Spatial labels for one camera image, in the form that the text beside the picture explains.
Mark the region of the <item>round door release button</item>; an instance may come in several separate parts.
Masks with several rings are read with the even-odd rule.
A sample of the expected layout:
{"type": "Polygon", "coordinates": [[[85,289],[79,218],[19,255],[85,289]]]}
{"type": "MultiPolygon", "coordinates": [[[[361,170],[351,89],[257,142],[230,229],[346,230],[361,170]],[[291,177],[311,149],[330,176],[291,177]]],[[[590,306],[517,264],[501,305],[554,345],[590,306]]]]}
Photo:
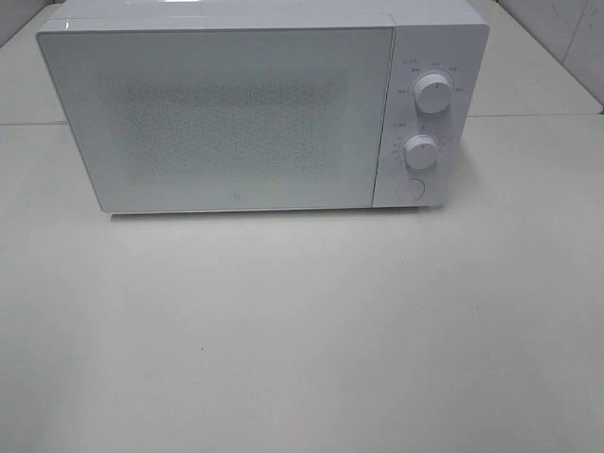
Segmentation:
{"type": "Polygon", "coordinates": [[[405,203],[416,203],[425,193],[425,182],[419,178],[401,181],[396,188],[397,197],[405,203]]]}

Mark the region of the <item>white microwave knob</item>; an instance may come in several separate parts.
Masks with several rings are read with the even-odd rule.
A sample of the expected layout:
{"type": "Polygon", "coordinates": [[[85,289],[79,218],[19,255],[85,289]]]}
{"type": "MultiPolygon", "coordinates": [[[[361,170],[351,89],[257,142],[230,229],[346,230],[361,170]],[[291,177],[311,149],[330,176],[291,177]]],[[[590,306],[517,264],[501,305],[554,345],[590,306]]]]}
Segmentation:
{"type": "Polygon", "coordinates": [[[404,159],[412,170],[426,170],[434,165],[439,156],[439,147],[429,135],[415,135],[403,145],[404,159]]]}
{"type": "Polygon", "coordinates": [[[415,105],[426,114],[436,114],[447,109],[453,92],[452,77],[440,70],[423,72],[412,83],[415,105]]]}

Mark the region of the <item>white microwave door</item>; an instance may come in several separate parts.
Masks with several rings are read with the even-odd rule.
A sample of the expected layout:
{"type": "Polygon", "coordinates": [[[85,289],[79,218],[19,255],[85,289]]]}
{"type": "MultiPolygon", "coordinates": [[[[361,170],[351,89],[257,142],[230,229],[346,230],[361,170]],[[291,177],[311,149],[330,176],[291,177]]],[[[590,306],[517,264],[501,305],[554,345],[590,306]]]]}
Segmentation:
{"type": "Polygon", "coordinates": [[[389,27],[43,32],[102,211],[366,208],[389,27]]]}

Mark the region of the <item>white microwave oven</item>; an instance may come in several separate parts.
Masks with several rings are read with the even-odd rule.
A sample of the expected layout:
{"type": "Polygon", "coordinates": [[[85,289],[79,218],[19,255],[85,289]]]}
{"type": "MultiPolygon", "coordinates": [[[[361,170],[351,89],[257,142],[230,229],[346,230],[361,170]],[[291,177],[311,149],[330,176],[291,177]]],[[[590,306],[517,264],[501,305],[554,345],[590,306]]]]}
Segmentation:
{"type": "Polygon", "coordinates": [[[38,31],[297,30],[389,27],[394,32],[373,201],[366,208],[435,207],[444,203],[490,28],[465,1],[68,1],[38,31]],[[412,83],[440,70],[454,82],[447,109],[415,105],[412,83]],[[403,145],[429,135],[439,147],[434,165],[412,170],[403,145]],[[402,202],[401,181],[425,182],[423,197],[402,202]]]}

